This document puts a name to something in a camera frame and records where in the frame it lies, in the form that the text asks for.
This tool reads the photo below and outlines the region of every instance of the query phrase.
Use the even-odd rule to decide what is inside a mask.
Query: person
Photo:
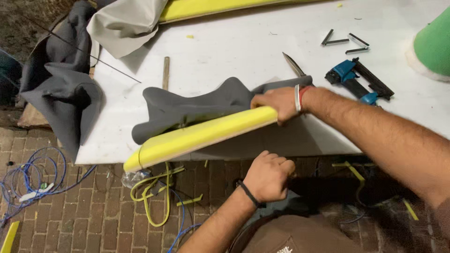
[[[325,88],[303,87],[298,93],[300,112],[296,109],[295,92],[291,87],[256,95],[251,108],[273,107],[278,111],[279,124],[301,113],[311,113],[335,128],[382,170],[424,199],[434,209],[441,229],[449,239],[449,140],[380,107],[347,99]],[[294,169],[292,161],[268,151],[262,152],[253,161],[243,183],[192,234],[179,252],[361,252],[362,249],[337,229],[293,215],[251,225],[245,229],[245,234],[250,237],[243,232],[238,235],[258,203],[286,198],[286,182]]]

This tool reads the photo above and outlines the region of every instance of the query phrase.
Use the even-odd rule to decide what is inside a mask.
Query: plastic bag
[[[131,189],[135,186],[135,184],[148,177],[150,177],[150,173],[145,170],[140,170],[138,172],[125,172],[122,174],[122,185]]]

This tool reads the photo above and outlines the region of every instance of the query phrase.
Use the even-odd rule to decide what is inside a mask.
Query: red thread bracelet
[[[298,91],[298,103],[300,104],[300,110],[303,109],[303,105],[302,105],[302,97],[303,97],[303,94],[304,94],[307,90],[309,90],[310,88],[315,88],[315,87],[314,87],[314,86],[306,86],[306,87],[304,87],[303,89],[301,89],[301,90]]]

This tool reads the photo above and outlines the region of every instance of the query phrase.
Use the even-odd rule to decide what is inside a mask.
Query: green foam
[[[428,69],[450,76],[450,7],[417,34],[414,51]]]

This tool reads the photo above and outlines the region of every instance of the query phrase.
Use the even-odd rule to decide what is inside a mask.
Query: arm
[[[258,202],[286,198],[285,183],[294,172],[294,162],[262,152],[252,163],[244,179]],[[223,253],[256,207],[241,187],[236,188],[227,201],[180,248],[180,253]]]
[[[293,88],[281,88],[255,96],[252,108],[270,105],[279,112],[279,122],[284,122],[297,114],[293,93]],[[302,104],[432,207],[437,208],[450,197],[450,141],[444,137],[325,88],[307,90]]]

